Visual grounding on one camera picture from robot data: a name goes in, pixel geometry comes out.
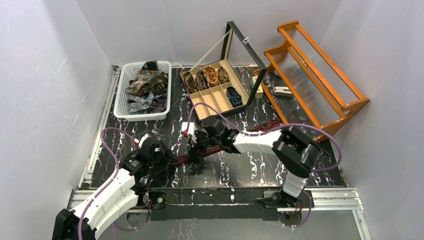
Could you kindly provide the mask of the blue green tie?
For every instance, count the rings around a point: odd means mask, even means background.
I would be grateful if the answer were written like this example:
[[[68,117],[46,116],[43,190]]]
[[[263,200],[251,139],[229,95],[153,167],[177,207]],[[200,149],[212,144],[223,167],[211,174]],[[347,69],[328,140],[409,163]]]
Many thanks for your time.
[[[233,108],[243,105],[242,97],[233,86],[226,88],[226,96]]]

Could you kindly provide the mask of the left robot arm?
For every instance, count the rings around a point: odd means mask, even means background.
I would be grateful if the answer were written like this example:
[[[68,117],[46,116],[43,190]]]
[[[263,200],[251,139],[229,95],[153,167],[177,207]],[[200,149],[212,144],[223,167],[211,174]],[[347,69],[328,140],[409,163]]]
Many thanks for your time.
[[[149,211],[164,207],[164,195],[150,193],[147,181],[177,162],[178,157],[163,141],[146,134],[138,141],[138,148],[118,163],[95,192],[72,209],[62,209],[57,214],[52,239],[96,240],[133,207]]]

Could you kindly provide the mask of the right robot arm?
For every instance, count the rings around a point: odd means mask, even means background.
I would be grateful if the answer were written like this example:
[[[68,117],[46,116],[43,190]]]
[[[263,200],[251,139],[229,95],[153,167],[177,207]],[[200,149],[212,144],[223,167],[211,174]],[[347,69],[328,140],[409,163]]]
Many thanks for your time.
[[[274,154],[288,173],[279,193],[264,193],[255,204],[268,207],[296,207],[301,191],[314,170],[321,153],[319,144],[294,126],[269,132],[238,131],[225,126],[216,117],[205,120],[201,130],[192,122],[183,122],[181,131],[189,138],[187,159],[201,160],[210,148],[229,154],[248,152]]]

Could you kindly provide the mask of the red patterned tie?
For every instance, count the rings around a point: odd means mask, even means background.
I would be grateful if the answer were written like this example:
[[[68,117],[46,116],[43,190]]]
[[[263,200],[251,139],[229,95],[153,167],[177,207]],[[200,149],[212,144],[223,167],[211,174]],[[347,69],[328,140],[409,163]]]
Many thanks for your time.
[[[275,119],[275,120],[272,120],[272,121],[262,123],[258,126],[255,126],[251,129],[249,129],[248,131],[249,132],[260,132],[260,131],[265,132],[265,131],[271,130],[274,127],[278,127],[282,124],[283,124],[283,122],[280,119]],[[220,146],[216,145],[216,146],[208,147],[207,151],[205,153],[200,153],[199,156],[200,156],[200,159],[203,159],[207,156],[213,155],[215,153],[219,153],[221,151],[223,151],[223,149]],[[185,154],[185,155],[179,156],[177,158],[177,161],[170,162],[169,165],[170,166],[179,166],[179,165],[191,163],[191,162],[193,162],[193,160],[190,160],[188,154]]]

